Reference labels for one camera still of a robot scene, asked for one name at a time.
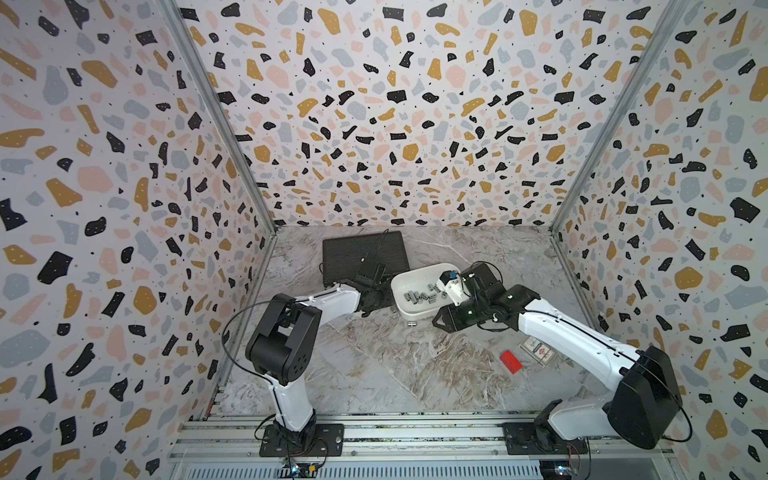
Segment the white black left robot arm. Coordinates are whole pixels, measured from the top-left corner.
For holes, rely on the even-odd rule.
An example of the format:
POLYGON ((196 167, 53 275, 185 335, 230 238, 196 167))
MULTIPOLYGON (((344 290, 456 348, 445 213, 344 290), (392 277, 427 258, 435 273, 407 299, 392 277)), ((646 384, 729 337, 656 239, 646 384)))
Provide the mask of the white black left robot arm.
POLYGON ((275 295, 245 348, 254 372, 266 379, 276 408, 275 422, 291 434, 314 428, 304 373, 322 325, 346 315, 383 308, 389 284, 386 266, 378 261, 360 266, 352 279, 305 298, 275 295))

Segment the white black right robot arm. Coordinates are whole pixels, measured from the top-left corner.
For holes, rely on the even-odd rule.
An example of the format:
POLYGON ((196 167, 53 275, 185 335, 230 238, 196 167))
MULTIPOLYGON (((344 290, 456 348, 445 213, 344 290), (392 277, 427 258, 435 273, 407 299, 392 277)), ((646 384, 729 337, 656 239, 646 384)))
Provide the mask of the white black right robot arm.
POLYGON ((551 452, 560 441, 619 437, 654 449, 683 406, 669 356, 614 340, 558 310, 534 290, 505 286, 486 263, 443 271, 438 288, 450 304, 432 323, 453 333, 486 323, 532 336, 591 373, 605 388, 600 397, 551 401, 533 422, 532 440, 551 452))

